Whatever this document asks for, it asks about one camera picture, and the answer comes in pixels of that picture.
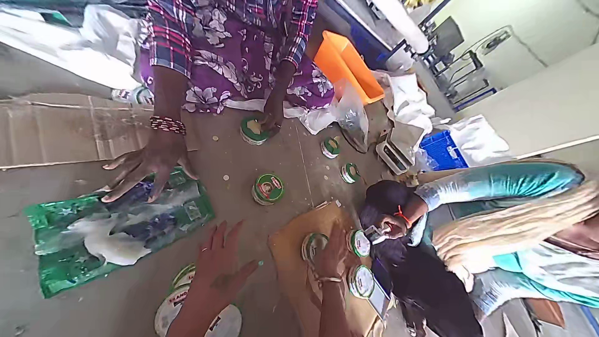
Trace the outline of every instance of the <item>red thread bracelet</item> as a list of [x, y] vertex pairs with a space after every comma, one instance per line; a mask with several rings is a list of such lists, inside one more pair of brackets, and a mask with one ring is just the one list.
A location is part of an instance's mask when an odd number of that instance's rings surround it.
[[393, 216], [399, 216], [400, 218], [403, 218], [408, 224], [410, 224], [410, 220], [408, 218], [406, 218], [406, 216], [401, 212], [401, 206], [397, 205], [397, 212], [393, 214]]

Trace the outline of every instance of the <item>container lid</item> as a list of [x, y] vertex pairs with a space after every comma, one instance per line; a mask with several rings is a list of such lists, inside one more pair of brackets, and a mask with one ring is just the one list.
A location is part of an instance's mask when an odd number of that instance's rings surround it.
[[352, 234], [353, 252], [359, 257], [367, 257], [370, 254], [370, 241], [363, 230], [356, 230]]
[[268, 201], [277, 201], [283, 196], [283, 192], [285, 191], [283, 181], [270, 173], [258, 177], [254, 189], [260, 198]]
[[358, 294], [362, 297], [370, 297], [374, 291], [374, 275], [367, 266], [363, 264], [356, 268], [354, 280]]
[[205, 337], [237, 337], [241, 331], [241, 312], [229, 304], [212, 321]]
[[181, 310], [188, 291], [188, 285], [176, 288], [170, 295], [168, 295], [156, 311], [154, 329], [160, 337], [165, 337], [167, 335], [168, 327], [171, 326], [171, 323], [179, 313], [179, 310]]
[[261, 126], [256, 117], [241, 120], [241, 132], [252, 140], [262, 141], [269, 138], [270, 132], [262, 130]]
[[195, 269], [191, 270], [187, 274], [183, 275], [174, 285], [173, 288], [179, 288], [182, 285], [189, 285], [191, 281], [193, 281], [193, 277], [195, 277]]
[[316, 256], [316, 254], [318, 254], [320, 251], [322, 251], [323, 249], [325, 249], [326, 244], [329, 242], [329, 238], [328, 236], [322, 234], [322, 233], [312, 233], [308, 236], [308, 239], [305, 243], [305, 250], [306, 250], [306, 258], [311, 261], [314, 262], [314, 257]]
[[358, 166], [356, 166], [356, 164], [348, 163], [345, 165], [345, 169], [347, 174], [349, 174], [353, 180], [358, 180], [360, 178], [360, 172], [358, 172]]
[[326, 150], [331, 154], [338, 155], [340, 153], [339, 143], [334, 138], [327, 137], [323, 141], [323, 144], [325, 145]]
[[179, 281], [181, 281], [181, 279], [184, 278], [189, 272], [194, 271], [194, 270], [195, 270], [195, 265], [193, 263], [188, 264], [183, 269], [181, 269], [179, 271], [179, 273], [177, 274], [177, 276], [175, 276], [175, 278], [173, 279], [173, 283], [171, 284], [172, 288], [173, 289], [177, 288], [179, 285], [176, 285], [176, 284], [179, 283]]

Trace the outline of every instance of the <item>green plastic bag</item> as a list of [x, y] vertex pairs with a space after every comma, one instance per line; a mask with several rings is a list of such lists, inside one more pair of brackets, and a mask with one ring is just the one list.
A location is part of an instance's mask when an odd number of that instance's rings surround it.
[[106, 192], [98, 192], [25, 209], [34, 230], [40, 287], [45, 298], [122, 267], [92, 255], [84, 244], [84, 235], [74, 230], [77, 224], [94, 224], [97, 219], [109, 222], [107, 235], [125, 233], [152, 253], [214, 218], [205, 187], [187, 177], [180, 167], [171, 173], [161, 196], [148, 204], [152, 187], [153, 176], [149, 176], [112, 203], [103, 203], [100, 199]]

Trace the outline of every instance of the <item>light blue kurta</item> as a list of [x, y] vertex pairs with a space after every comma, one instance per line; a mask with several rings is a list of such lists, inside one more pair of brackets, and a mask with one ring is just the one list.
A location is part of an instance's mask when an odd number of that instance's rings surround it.
[[[451, 221], [555, 195], [579, 186], [583, 180], [583, 174], [566, 164], [502, 163], [471, 168], [435, 180], [420, 186], [416, 194], [426, 202], [430, 212], [446, 207], [438, 211], [449, 213], [447, 220]], [[432, 231], [443, 225], [432, 221], [432, 215], [414, 226], [410, 233], [413, 245], [420, 242], [431, 245]], [[564, 263], [567, 272], [549, 263], [556, 261], [557, 257]], [[593, 272], [599, 261], [546, 242], [533, 249], [499, 255], [494, 259], [498, 268], [477, 275], [471, 294], [486, 314], [517, 297], [546, 298], [599, 307], [599, 268], [597, 273]], [[579, 266], [581, 262], [587, 264], [575, 268], [573, 264], [568, 265], [570, 261], [577, 262]]]

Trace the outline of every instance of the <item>bangle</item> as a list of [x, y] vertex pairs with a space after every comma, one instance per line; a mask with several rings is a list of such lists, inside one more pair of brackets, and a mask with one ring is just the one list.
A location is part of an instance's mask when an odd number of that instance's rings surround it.
[[318, 283], [323, 283], [323, 282], [341, 282], [340, 278], [336, 278], [336, 277], [319, 277], [318, 279], [316, 279], [318, 281]]
[[152, 116], [150, 117], [150, 128], [154, 130], [171, 131], [174, 133], [180, 133], [185, 136], [187, 133], [185, 130], [185, 124], [181, 121], [175, 121], [169, 117]]

